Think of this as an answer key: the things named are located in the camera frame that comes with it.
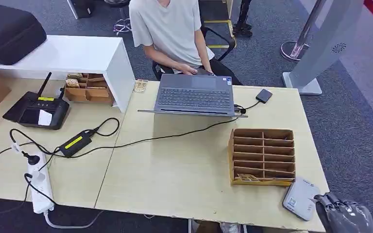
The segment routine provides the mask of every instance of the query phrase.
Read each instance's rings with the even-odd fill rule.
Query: white shelf
[[[12,66],[0,65],[0,72],[17,78],[64,79],[66,73],[103,74],[114,106],[125,112],[135,77],[120,37],[48,35],[47,40]]]

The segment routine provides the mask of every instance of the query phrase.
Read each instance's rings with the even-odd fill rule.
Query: cardboard organizer
[[[111,90],[102,74],[82,74],[67,77],[65,96],[70,101],[89,101],[108,103],[114,102]]]
[[[228,160],[231,184],[290,186],[295,180],[293,132],[233,129]]]

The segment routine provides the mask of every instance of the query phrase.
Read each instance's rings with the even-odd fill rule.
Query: laptop keyboard
[[[227,109],[230,108],[230,92],[161,88],[158,104],[206,109]]]

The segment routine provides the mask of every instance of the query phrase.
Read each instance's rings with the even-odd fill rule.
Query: gray laptop
[[[209,75],[163,74],[153,110],[138,111],[248,117],[234,112],[231,77]]]

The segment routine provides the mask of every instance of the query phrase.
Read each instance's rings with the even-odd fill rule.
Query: electrical outlet
[[[31,174],[33,177],[31,179],[31,184],[37,188],[39,191],[53,199],[52,197],[52,189],[51,189],[51,182],[49,180],[49,173],[47,167],[42,168],[38,171],[45,163],[46,163],[46,156],[42,152],[38,152],[36,154],[39,156],[39,162],[35,165],[28,164],[28,173]],[[48,210],[54,209],[54,204],[45,196],[41,195],[40,193],[36,192],[34,189],[31,188],[32,194],[32,204],[34,206],[34,212],[37,214],[41,214]]]

